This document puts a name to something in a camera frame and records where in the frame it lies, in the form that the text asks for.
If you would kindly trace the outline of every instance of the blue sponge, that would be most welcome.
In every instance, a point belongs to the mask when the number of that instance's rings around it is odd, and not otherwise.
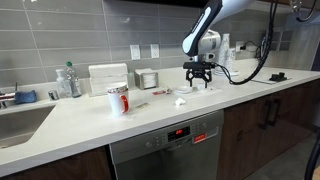
[[[37,101],[37,94],[35,90],[32,90],[30,92],[18,91],[16,92],[14,98],[14,102],[16,104],[33,103]]]

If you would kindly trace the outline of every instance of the floor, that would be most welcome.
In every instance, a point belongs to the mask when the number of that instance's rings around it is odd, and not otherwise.
[[[303,180],[315,140],[316,135],[306,138],[245,180]]]

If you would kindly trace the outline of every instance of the electrical outlet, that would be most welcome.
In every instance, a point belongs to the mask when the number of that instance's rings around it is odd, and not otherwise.
[[[131,50],[131,59],[132,60],[141,59],[139,45],[130,45],[130,50]]]
[[[159,58],[159,44],[151,44],[151,58]]]
[[[236,52],[240,52],[240,47],[243,46],[243,41],[236,42]]]

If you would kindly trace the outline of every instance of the cabinet handle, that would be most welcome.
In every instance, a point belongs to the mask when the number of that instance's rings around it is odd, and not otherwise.
[[[264,104],[265,107],[267,107],[267,114],[266,114],[266,117],[264,119],[264,123],[259,123],[258,126],[261,128],[261,129],[267,129],[267,125],[268,125],[268,120],[269,120],[269,116],[270,116],[270,111],[271,111],[271,107],[272,107],[272,104],[270,101],[266,101],[266,103]]]
[[[268,125],[275,127],[277,122],[279,121],[279,110],[281,106],[281,100],[280,99],[275,99],[273,103],[276,105],[276,111],[274,114],[273,121],[268,121]]]

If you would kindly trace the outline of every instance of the wall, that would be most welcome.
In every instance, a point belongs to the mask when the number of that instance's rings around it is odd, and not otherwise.
[[[127,63],[130,70],[182,66],[181,42],[199,9],[115,0],[1,0],[0,87],[55,81],[55,69],[72,61],[80,78],[91,64]],[[261,39],[268,13],[246,10],[214,26],[235,41]],[[131,61],[130,44],[142,60]],[[160,44],[151,59],[150,44]],[[238,54],[248,58],[253,52]]]

